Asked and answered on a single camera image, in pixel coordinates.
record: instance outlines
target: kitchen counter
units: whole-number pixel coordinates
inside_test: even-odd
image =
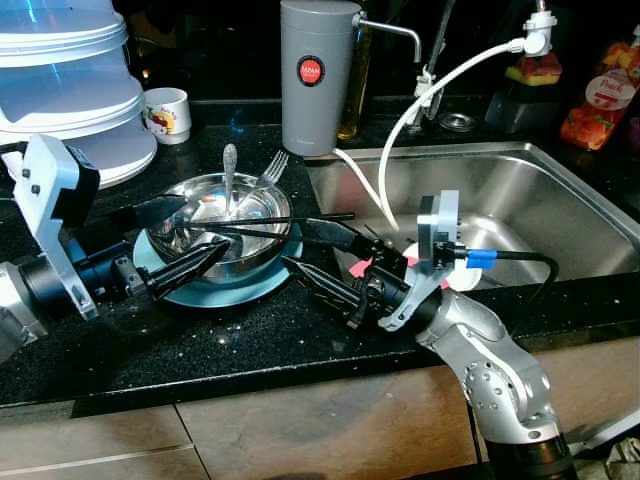
[[[224,125],[198,127],[196,122],[187,143],[160,146],[145,172],[98,195],[92,218],[183,179],[220,171],[222,149],[229,142],[238,147],[238,171],[259,175],[279,147],[280,126],[273,105],[262,105],[257,119],[252,108],[238,118],[242,109],[232,103],[194,106],[196,119]],[[362,136],[343,147],[381,146],[394,115],[381,108]],[[403,135],[397,145],[505,138],[522,139],[482,129],[462,136],[431,129],[426,136]],[[601,163],[587,159],[595,154],[553,141],[536,143],[640,218],[634,205],[640,164],[605,149],[598,157],[610,155],[611,161],[598,167]],[[6,194],[9,182],[2,183]],[[318,213],[302,159],[290,162],[280,186],[291,195],[296,215]],[[37,253],[14,207],[0,205],[0,218],[0,260]],[[305,247],[303,258],[337,269],[323,247]],[[519,322],[517,338],[534,351],[640,335],[640,273],[558,282],[544,302],[529,306],[535,288],[499,288],[470,296],[494,309],[508,327]],[[100,308],[100,318],[84,322],[69,317],[47,338],[0,365],[0,407],[76,400],[75,415],[87,415],[441,364],[409,335],[348,330],[293,281],[260,300],[222,310],[140,298]]]

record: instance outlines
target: white hose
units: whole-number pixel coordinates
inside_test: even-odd
[[[440,81],[436,82],[431,88],[429,88],[426,92],[424,92],[420,98],[418,98],[411,106],[402,114],[400,119],[396,122],[387,141],[382,149],[382,155],[380,156],[380,166],[378,167],[378,191],[380,192],[380,209],[384,216],[387,218],[391,227],[398,231],[400,227],[398,226],[398,222],[396,222],[395,217],[393,216],[393,212],[391,211],[391,207],[389,206],[389,200],[387,198],[387,186],[385,182],[385,177],[387,173],[387,162],[389,161],[389,153],[391,152],[391,148],[393,147],[393,143],[396,141],[398,134],[404,127],[407,120],[413,116],[420,106],[431,96],[433,96],[438,90],[446,86],[451,80],[458,77],[460,74],[469,70],[474,65],[486,60],[487,58],[493,57],[494,55],[498,55],[499,53],[504,52],[521,52],[524,45],[523,38],[517,38],[515,40],[511,40],[510,42],[503,43],[501,45],[495,46],[488,50],[485,50],[482,53],[479,53],[475,57],[470,58],[462,65],[456,67],[447,75],[442,77]]]
[[[364,173],[362,173],[362,170],[360,169],[356,161],[353,158],[351,158],[347,152],[345,152],[344,150],[340,150],[339,148],[334,148],[333,153],[338,157],[340,157],[342,160],[344,160],[344,162],[349,166],[349,168],[353,170],[353,173],[356,174],[356,177],[358,177],[358,180],[360,181],[360,183],[362,184],[366,192],[369,194],[369,197],[371,198],[371,200],[373,200],[373,203],[375,203],[377,207],[380,209],[380,211],[384,214],[384,210],[382,210],[382,205],[380,204],[380,197],[378,197],[378,194],[376,193],[376,191],[373,189],[373,187],[367,180],[367,177],[364,176]],[[387,220],[389,221],[389,223],[393,225],[391,223],[392,220],[386,214],[385,214],[385,217],[387,217]]]

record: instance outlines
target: teal plate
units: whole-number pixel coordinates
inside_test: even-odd
[[[301,235],[300,227],[294,225],[293,234]],[[302,242],[287,242],[281,255],[300,257]],[[166,263],[158,256],[149,242],[146,230],[138,235],[133,247],[133,263],[150,272],[162,268]],[[289,270],[276,258],[264,270],[240,284],[215,284],[194,281],[164,297],[171,303],[186,307],[223,308],[250,302],[266,295],[289,278]]]

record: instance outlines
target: stainless steel sink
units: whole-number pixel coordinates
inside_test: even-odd
[[[377,185],[381,150],[348,152]],[[402,249],[417,238],[423,195],[460,191],[461,241],[468,248],[526,250],[553,257],[560,279],[632,272],[640,266],[640,225],[534,145],[481,143],[397,148],[387,168],[387,190],[400,225],[394,232],[337,157],[307,160],[323,213],[353,211],[364,225]],[[343,269],[353,257],[339,255]],[[539,283],[544,265],[496,262],[479,288]]]

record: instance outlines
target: fork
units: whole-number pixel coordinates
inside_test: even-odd
[[[240,200],[239,203],[236,204],[236,208],[233,212],[231,212],[230,216],[233,216],[233,214],[238,211],[245,200],[252,196],[254,193],[273,187],[276,183],[278,183],[278,180],[280,180],[280,177],[284,173],[284,169],[287,167],[288,161],[289,154],[287,152],[283,152],[282,150],[278,150],[273,156],[273,160],[271,160],[269,166],[256,180],[253,188],[249,191],[249,193],[247,193],[247,195],[245,195],[242,200]]]

